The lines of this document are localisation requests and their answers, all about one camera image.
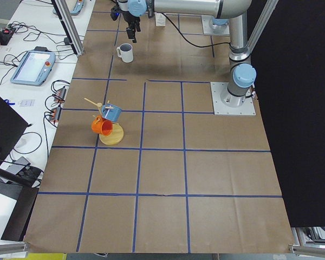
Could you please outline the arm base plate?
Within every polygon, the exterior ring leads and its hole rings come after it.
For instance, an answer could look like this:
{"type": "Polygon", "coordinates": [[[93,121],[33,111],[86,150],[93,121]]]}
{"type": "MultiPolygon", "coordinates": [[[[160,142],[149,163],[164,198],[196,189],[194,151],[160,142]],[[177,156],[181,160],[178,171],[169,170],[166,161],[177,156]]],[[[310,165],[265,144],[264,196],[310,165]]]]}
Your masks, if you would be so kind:
{"type": "Polygon", "coordinates": [[[213,16],[201,16],[203,34],[213,36],[229,36],[229,20],[216,19],[213,16]]]}
{"type": "Polygon", "coordinates": [[[228,92],[228,82],[210,82],[214,115],[255,116],[255,108],[250,91],[242,97],[228,92]]]}

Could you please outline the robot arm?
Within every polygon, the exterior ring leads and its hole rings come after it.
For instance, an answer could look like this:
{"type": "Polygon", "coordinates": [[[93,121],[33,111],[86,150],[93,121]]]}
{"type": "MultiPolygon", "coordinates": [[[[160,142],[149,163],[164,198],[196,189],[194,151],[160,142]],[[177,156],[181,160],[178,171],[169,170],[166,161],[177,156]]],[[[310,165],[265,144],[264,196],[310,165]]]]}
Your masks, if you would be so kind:
{"type": "Polygon", "coordinates": [[[216,19],[229,20],[230,33],[230,80],[221,92],[220,100],[229,107],[239,107],[246,100],[246,93],[252,86],[256,71],[250,65],[250,48],[247,37],[247,10],[251,1],[115,1],[110,10],[112,20],[123,15],[128,23],[128,38],[136,42],[135,33],[140,31],[140,17],[155,13],[176,13],[210,15],[216,19]]]}

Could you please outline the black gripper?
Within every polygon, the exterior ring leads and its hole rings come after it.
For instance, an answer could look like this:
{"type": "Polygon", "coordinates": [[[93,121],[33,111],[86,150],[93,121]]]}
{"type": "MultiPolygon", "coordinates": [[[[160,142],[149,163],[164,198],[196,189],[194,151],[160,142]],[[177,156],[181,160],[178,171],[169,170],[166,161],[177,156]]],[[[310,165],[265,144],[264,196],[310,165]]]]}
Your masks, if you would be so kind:
{"type": "Polygon", "coordinates": [[[140,17],[133,16],[129,11],[123,11],[121,9],[119,9],[118,13],[121,13],[125,22],[128,23],[128,27],[126,28],[128,38],[132,40],[133,43],[136,43],[135,33],[136,31],[140,32],[140,17]]]}

